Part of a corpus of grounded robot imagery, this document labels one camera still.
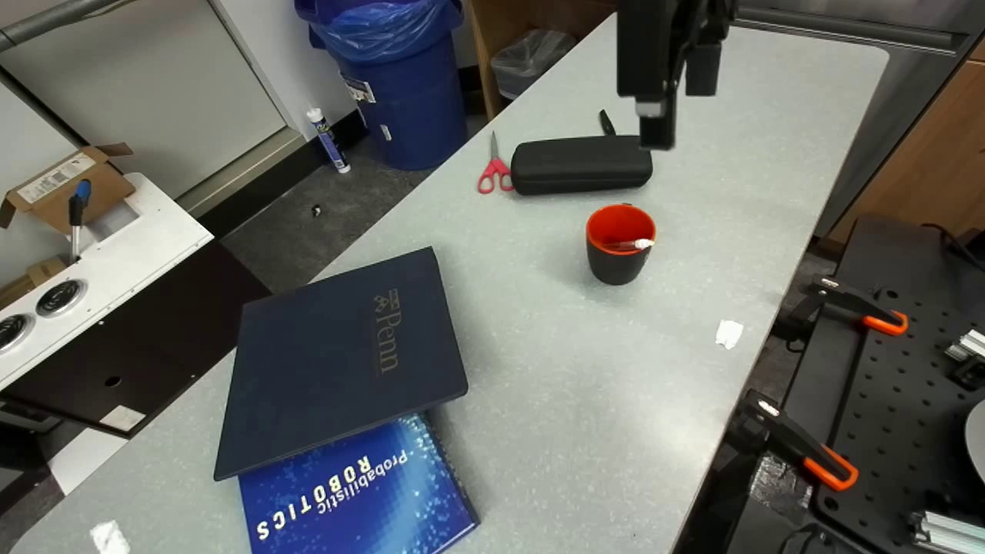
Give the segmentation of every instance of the floor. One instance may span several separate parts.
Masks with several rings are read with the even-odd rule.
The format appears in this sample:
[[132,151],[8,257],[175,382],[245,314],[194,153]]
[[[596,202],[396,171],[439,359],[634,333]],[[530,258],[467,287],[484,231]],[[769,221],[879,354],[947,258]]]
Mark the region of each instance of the floor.
[[[314,170],[245,225],[226,233],[222,242],[274,291],[309,283],[425,178],[425,171],[388,170],[371,157],[366,142],[351,151],[351,163],[351,176],[339,176],[329,165]],[[790,290],[831,271],[831,263],[806,257]],[[779,340],[769,340],[749,384],[779,399],[794,366],[796,354]],[[99,468],[120,439],[63,421],[49,431],[41,445],[51,477],[36,481],[20,503],[0,515],[0,551],[8,551],[13,543]]]

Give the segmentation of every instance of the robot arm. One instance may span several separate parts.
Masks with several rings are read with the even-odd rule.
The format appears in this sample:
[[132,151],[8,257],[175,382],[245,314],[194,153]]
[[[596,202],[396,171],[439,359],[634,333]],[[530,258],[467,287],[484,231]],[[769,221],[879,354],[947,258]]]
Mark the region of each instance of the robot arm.
[[643,148],[673,148],[677,84],[713,96],[734,0],[618,0],[618,96],[636,99]]

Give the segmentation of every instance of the red cup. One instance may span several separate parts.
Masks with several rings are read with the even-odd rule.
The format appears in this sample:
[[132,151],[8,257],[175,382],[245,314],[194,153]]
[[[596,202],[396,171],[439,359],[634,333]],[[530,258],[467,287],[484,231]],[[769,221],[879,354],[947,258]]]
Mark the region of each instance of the red cup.
[[650,246],[640,248],[634,240],[655,240],[655,221],[632,202],[613,202],[591,211],[585,240],[591,274],[610,287],[623,287],[643,271]]

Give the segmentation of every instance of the blue book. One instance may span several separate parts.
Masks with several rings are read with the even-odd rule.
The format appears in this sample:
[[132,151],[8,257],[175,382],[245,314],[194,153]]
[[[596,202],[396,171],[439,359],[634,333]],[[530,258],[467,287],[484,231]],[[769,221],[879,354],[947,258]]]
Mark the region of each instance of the blue book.
[[478,527],[418,415],[245,471],[239,492],[255,554],[438,554]]

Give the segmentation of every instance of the black case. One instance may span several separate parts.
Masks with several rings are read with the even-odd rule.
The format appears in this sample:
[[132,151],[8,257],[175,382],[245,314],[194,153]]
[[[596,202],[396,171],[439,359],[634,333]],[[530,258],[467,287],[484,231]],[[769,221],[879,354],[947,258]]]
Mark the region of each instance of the black case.
[[653,153],[636,137],[522,142],[511,160],[516,195],[640,188],[650,176]]

